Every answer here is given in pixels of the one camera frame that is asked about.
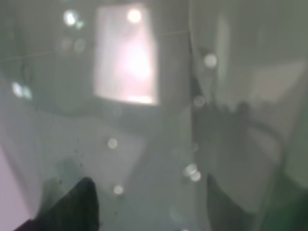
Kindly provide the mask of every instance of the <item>black object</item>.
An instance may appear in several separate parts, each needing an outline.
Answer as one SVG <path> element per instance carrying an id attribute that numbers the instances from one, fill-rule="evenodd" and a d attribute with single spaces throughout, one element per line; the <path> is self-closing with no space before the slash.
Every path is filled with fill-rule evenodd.
<path id="1" fill-rule="evenodd" d="M 84 178 L 51 210 L 15 231 L 97 231 L 99 227 L 95 183 Z"/>

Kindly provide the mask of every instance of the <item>dark object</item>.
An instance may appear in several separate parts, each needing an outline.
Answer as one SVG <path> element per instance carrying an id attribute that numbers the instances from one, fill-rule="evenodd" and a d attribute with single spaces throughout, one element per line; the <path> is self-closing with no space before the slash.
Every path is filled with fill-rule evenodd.
<path id="1" fill-rule="evenodd" d="M 15 231 L 97 231 L 99 227 L 95 184 L 84 178 L 51 210 Z"/>
<path id="2" fill-rule="evenodd" d="M 207 209 L 213 231 L 247 231 L 254 217 L 240 208 L 210 174 L 207 177 Z"/>

